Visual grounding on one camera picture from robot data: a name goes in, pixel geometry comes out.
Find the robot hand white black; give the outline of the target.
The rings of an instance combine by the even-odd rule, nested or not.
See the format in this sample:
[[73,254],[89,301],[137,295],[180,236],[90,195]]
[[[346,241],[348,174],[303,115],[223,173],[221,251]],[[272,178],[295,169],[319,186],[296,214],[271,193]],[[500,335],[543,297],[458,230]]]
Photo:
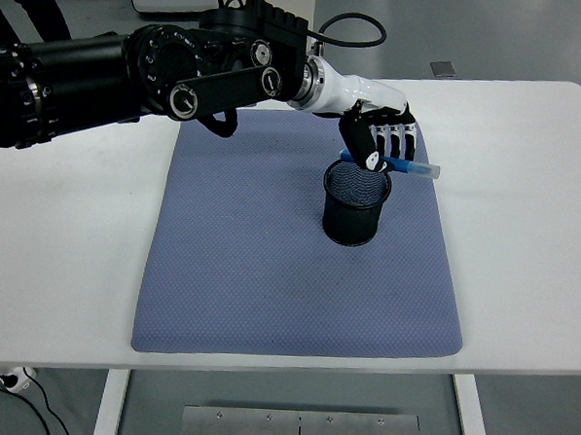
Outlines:
[[340,119],[339,132],[354,162],[374,172],[388,172],[385,141],[390,156],[415,158],[417,121],[406,95],[386,84],[356,75],[341,75],[324,59],[311,57],[314,71],[309,99],[301,110]]

